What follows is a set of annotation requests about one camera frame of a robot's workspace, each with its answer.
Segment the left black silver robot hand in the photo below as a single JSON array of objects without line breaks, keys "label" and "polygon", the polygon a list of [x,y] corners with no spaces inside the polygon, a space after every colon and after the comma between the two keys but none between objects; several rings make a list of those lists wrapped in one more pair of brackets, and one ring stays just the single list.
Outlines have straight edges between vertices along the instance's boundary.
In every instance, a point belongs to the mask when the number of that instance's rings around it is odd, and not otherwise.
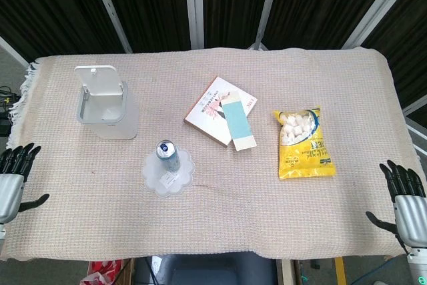
[{"label": "left black silver robot hand", "polygon": [[22,202],[25,184],[40,151],[41,146],[30,143],[1,152],[1,225],[14,220],[18,213],[38,208],[49,199],[49,194],[43,194],[36,200]]}]

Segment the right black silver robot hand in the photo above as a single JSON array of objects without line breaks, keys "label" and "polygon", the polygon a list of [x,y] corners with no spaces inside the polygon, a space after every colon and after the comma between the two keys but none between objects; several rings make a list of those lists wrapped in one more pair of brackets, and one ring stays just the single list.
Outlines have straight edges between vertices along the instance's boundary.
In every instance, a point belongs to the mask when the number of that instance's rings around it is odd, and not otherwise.
[{"label": "right black silver robot hand", "polygon": [[394,209],[395,222],[378,219],[372,212],[366,217],[376,227],[392,233],[403,249],[426,248],[426,192],[420,176],[388,160],[380,164]]}]

